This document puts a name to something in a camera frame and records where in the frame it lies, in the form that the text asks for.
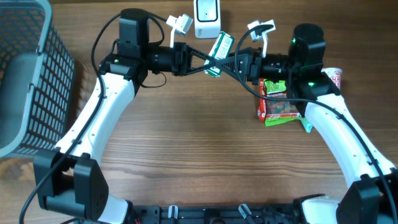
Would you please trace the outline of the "cup noodles container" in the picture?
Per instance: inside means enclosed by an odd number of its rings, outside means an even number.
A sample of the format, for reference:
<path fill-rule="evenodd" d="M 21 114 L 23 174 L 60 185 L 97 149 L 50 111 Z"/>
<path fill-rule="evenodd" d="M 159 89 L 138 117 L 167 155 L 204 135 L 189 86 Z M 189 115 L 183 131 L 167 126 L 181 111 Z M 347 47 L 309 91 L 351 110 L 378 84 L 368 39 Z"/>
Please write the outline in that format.
<path fill-rule="evenodd" d="M 337 88 L 341 89 L 341 75 L 343 73 L 340 68 L 322 68 L 322 72 L 325 72 L 328 77 L 332 80 L 332 82 L 337 86 Z"/>

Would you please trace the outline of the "small green box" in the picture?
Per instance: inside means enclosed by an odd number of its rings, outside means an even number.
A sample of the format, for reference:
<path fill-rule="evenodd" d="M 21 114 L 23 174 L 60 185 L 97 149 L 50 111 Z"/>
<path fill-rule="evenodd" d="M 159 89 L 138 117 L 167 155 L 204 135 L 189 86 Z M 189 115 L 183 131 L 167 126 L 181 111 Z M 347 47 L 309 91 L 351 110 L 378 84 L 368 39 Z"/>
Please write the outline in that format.
<path fill-rule="evenodd" d="M 234 37 L 230 36 L 224 31 L 221 31 L 210 50 L 209 56 L 217 60 L 225 59 L 232 49 L 234 40 Z M 221 76 L 221 70 L 217 67 L 211 67 L 204 72 L 214 78 Z"/>

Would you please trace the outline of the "green snack bag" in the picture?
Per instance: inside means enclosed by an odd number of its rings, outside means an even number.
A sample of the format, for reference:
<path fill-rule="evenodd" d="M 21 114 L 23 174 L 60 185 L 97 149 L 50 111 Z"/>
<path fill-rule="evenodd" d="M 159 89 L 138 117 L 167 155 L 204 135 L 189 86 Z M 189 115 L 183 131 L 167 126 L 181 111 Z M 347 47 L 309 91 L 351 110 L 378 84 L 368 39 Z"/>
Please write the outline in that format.
<path fill-rule="evenodd" d="M 294 105 L 285 101 L 287 88 L 285 81 L 273 82 L 264 80 L 264 90 L 268 98 L 280 98 L 282 101 L 266 100 L 265 126 L 284 124 L 289 121 L 301 119 L 302 116 Z"/>

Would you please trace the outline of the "red snack packet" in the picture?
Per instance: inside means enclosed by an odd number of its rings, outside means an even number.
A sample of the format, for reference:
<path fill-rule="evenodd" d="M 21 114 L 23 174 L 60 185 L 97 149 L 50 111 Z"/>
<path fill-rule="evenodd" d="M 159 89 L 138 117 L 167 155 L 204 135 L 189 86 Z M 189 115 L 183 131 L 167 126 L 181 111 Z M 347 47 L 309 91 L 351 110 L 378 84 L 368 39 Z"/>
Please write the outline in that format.
<path fill-rule="evenodd" d="M 259 93 L 262 96 L 267 96 L 267 88 L 266 88 L 266 85 L 264 84 L 263 78 L 261 78 L 259 80 Z M 259 101 L 258 109 L 257 109 L 257 116 L 258 116 L 259 120 L 264 122 L 266 120 L 266 114 L 267 114 L 266 100 L 261 98 Z"/>

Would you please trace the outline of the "teal wet wipes packet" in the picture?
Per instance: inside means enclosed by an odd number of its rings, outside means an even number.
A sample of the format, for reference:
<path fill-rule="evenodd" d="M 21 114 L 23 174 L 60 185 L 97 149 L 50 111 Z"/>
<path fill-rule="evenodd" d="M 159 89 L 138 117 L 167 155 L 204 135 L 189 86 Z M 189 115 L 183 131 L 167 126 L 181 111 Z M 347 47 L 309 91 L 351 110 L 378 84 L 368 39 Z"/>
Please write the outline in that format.
<path fill-rule="evenodd" d="M 311 133 L 313 125 L 305 118 L 301 118 L 300 122 L 307 133 Z"/>

